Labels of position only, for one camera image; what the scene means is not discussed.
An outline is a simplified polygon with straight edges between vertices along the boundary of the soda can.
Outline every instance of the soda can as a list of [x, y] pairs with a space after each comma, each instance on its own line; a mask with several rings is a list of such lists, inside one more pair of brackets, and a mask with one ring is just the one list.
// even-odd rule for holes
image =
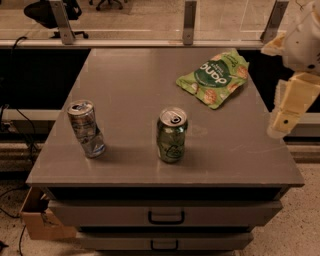
[[182, 109], [170, 107], [162, 110], [157, 122], [157, 146], [161, 160], [174, 163], [183, 157], [187, 128], [187, 115]]
[[67, 112], [85, 156], [94, 158], [101, 155], [105, 151], [105, 144], [96, 123], [93, 103], [89, 100], [74, 101], [69, 104]]

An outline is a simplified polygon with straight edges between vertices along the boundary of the drawer pull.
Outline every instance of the drawer pull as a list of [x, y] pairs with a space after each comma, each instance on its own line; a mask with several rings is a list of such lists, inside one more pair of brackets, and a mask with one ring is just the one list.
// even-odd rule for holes
[[151, 224], [154, 224], [154, 225], [179, 225], [184, 222], [184, 219], [185, 219], [184, 211], [181, 211], [180, 220], [174, 220], [174, 221], [154, 220], [152, 219], [152, 211], [148, 212], [148, 220]]
[[154, 246], [155, 242], [151, 240], [151, 250], [156, 251], [156, 252], [174, 252], [178, 250], [179, 247], [179, 242], [178, 240], [175, 241], [174, 247], [173, 248], [155, 248]]

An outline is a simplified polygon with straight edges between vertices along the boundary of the black office chair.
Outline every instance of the black office chair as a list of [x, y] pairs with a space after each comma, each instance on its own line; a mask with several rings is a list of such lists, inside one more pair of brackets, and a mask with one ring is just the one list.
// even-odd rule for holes
[[[96, 10], [100, 11], [100, 6], [105, 2], [106, 0], [100, 0], [100, 3], [97, 5]], [[116, 2], [119, 4], [119, 10], [123, 9], [123, 5], [119, 0], [108, 0], [109, 5], [112, 5], [112, 2]]]
[[[77, 0], [63, 0], [66, 13], [69, 20], [77, 20], [82, 14], [82, 10], [77, 3]], [[50, 2], [47, 0], [40, 0], [39, 2], [29, 4], [24, 8], [24, 14], [34, 19], [36, 22], [45, 28], [57, 28], [57, 22], [54, 18]], [[75, 31], [75, 35], [83, 35], [83, 38], [89, 38], [89, 35], [84, 31]], [[52, 38], [60, 38], [60, 32], [54, 32]]]

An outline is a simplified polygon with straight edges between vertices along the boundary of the glass partition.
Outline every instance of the glass partition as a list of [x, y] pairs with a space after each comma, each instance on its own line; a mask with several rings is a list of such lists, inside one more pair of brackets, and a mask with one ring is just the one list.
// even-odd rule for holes
[[[48, 29], [24, 14], [37, 0], [0, 0], [0, 40], [51, 39], [57, 28]], [[86, 40], [182, 40], [185, 0], [121, 0], [123, 9], [106, 0], [77, 0], [82, 10], [78, 20], [70, 20], [73, 31], [85, 31]], [[198, 0], [194, 40], [260, 40], [276, 0]], [[280, 31], [300, 12], [308, 0], [290, 1]]]

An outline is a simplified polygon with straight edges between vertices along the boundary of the green chip bag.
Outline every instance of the green chip bag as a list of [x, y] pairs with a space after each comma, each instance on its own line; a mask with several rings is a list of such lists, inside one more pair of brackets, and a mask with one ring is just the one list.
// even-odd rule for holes
[[176, 83], [210, 108], [216, 109], [247, 81], [248, 67], [249, 63], [236, 50], [232, 50], [214, 56], [196, 71], [179, 77]]

